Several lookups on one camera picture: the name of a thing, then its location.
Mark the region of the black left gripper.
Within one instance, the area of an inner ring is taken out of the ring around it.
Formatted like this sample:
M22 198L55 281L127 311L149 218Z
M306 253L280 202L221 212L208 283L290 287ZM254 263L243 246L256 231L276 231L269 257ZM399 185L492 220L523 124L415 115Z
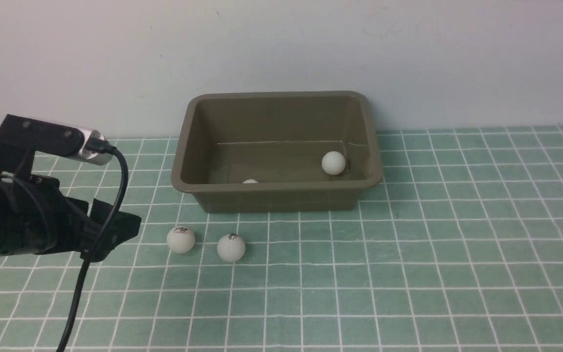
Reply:
M13 191L18 197L14 212L20 217L20 248L18 254L56 254L79 252L81 259L92 263L105 260L119 245L139 234L142 218L137 215L116 215L114 205L94 198L91 204L67 198L60 190L60 181L51 176L30 176L14 179ZM90 249L99 238L101 223L93 220L114 220L102 235L96 251Z

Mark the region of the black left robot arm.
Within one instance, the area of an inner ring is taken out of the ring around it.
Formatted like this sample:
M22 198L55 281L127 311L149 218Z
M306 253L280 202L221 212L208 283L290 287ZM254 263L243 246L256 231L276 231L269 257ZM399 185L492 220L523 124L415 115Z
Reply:
M68 198L56 178L0 179L0 257L78 252L87 258L112 205Z

